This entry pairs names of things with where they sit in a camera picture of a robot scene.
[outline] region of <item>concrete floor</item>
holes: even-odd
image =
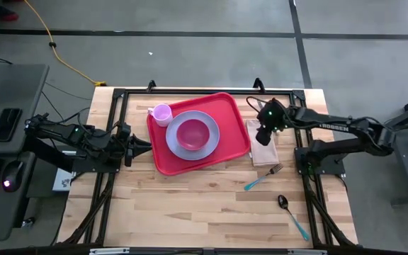
[[[51,29],[293,33],[288,0],[32,0]],[[408,0],[296,0],[303,33],[408,35]],[[23,3],[10,7],[20,21],[0,28],[42,28]],[[294,38],[55,36],[68,63],[111,86],[304,88]],[[312,88],[324,89],[333,115],[387,120],[408,102],[408,40],[304,40]],[[0,57],[50,66],[47,81],[91,98],[93,85],[55,60],[43,35],[0,35]],[[59,112],[71,115],[89,101],[45,87]],[[38,112],[53,110],[41,99]],[[335,133],[336,139],[344,135]],[[365,247],[408,251],[408,195],[394,157],[353,154],[344,163],[358,240]],[[46,245],[60,223],[64,196],[40,200],[38,223],[14,232],[0,249]]]

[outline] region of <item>gray desk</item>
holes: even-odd
[[[33,116],[48,67],[44,64],[0,64],[0,113],[20,108],[22,115],[10,142],[0,142],[0,154],[17,154],[25,141],[24,121]]]
[[[35,112],[47,73],[48,67],[43,64],[0,64],[0,112],[4,108],[23,110],[12,140],[0,142],[0,240],[7,239],[12,228],[21,224],[26,211],[26,193],[36,158],[30,152],[19,154],[26,137],[24,120]],[[25,163],[22,184],[16,192],[7,193],[1,185],[1,170],[17,157]]]

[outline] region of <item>black spoon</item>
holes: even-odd
[[[302,228],[302,226],[300,226],[298,221],[294,218],[292,213],[290,213],[289,208],[288,208],[289,202],[288,202],[288,199],[284,195],[278,196],[278,204],[281,207],[281,209],[288,211],[289,215],[294,220],[295,226],[297,226],[298,230],[300,231],[300,234],[302,234],[303,239],[305,239],[306,241],[310,240],[310,236],[308,235],[308,233],[306,233],[306,231]]]

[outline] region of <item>pink bowl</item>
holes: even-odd
[[[207,144],[209,128],[200,120],[184,121],[177,129],[177,141],[187,150],[199,150]]]

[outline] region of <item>cup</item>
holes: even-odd
[[[210,131],[200,120],[186,120],[177,129],[177,141],[187,150],[202,149],[209,141]]]
[[[155,122],[160,127],[167,127],[173,120],[171,108],[165,103],[160,103],[153,108],[148,108],[147,112],[154,117]]]

